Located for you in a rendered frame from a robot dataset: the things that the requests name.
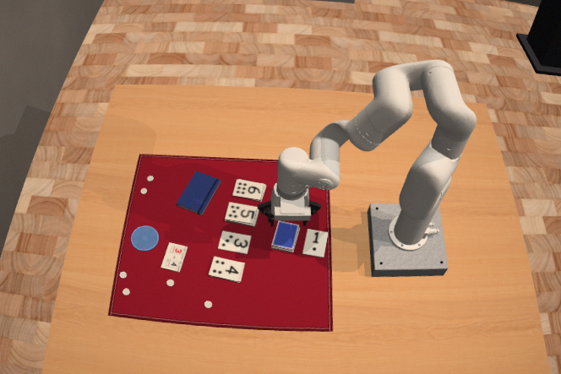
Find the blue flat disc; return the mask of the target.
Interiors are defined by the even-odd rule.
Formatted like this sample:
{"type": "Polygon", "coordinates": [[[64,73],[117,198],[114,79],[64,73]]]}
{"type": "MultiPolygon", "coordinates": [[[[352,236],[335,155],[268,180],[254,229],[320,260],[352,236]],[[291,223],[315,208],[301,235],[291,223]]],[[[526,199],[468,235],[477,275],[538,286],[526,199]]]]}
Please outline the blue flat disc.
{"type": "Polygon", "coordinates": [[[158,232],[156,229],[148,225],[140,226],[131,235],[133,247],[142,252],[152,250],[156,247],[158,241],[158,232]]]}

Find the dark red cloth mat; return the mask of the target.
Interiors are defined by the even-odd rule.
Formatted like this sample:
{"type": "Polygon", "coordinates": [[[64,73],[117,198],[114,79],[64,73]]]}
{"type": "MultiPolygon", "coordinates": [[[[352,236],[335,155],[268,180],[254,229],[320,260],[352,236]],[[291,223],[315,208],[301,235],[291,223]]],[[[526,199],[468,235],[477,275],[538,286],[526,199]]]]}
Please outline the dark red cloth mat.
{"type": "Polygon", "coordinates": [[[160,317],[146,317],[131,314],[124,314],[118,312],[112,312],[116,288],[117,279],[120,269],[120,263],[123,254],[123,245],[125,241],[126,231],[128,227],[128,219],[130,215],[130,210],[133,202],[133,194],[136,186],[136,181],[139,174],[140,163],[142,157],[155,157],[155,158],[174,158],[174,159],[194,159],[194,160],[231,160],[231,161],[251,161],[251,162],[270,162],[278,163],[278,160],[261,160],[261,159],[242,159],[242,158],[221,158],[221,157],[202,157],[202,156],[182,156],[182,155],[162,155],[162,154],[139,154],[139,159],[134,174],[133,185],[128,201],[128,209],[123,226],[123,234],[119,247],[119,253],[117,257],[117,266],[112,286],[112,296],[109,306],[108,316],[115,317],[127,317],[148,321],[164,322],[164,323],[180,323],[188,325],[198,325],[198,326],[208,326],[208,327],[219,327],[219,328],[245,328],[245,329],[261,329],[261,330],[283,330],[283,331],[333,331],[333,299],[332,299],[332,257],[331,257],[331,224],[330,224],[330,190],[326,190],[326,214],[327,214],[327,247],[328,247],[328,298],[329,298],[329,327],[328,328],[304,328],[304,327],[274,327],[274,326],[255,326],[255,325],[240,325],[240,324],[226,324],[226,323],[205,323],[205,322],[195,322],[195,321],[185,321],[177,319],[168,319],[160,317]]]}
{"type": "Polygon", "coordinates": [[[271,248],[274,226],[259,211],[256,226],[225,222],[229,202],[258,207],[271,200],[278,163],[142,157],[128,219],[112,312],[205,323],[329,327],[328,247],[324,258],[302,255],[307,230],[327,232],[326,190],[309,188],[321,204],[300,225],[294,253],[271,248]],[[195,171],[221,180],[203,215],[177,206],[195,171]],[[154,180],[148,182],[147,177],[154,180]],[[232,196],[237,179],[266,184],[262,202],[232,196]],[[142,194],[141,189],[147,193],[142,194]],[[142,252],[131,235],[156,229],[156,247],[142,252]],[[222,231],[251,237],[248,254],[218,249],[222,231]],[[161,268],[169,242],[188,247],[180,273],[161,268]],[[245,263],[240,283],[209,276],[214,257],[245,263]],[[120,273],[127,277],[122,279],[120,273]],[[167,280],[174,281],[173,286],[167,280]],[[124,295],[123,290],[130,294],[124,295]],[[204,303],[212,302],[211,308],[204,303]]]}

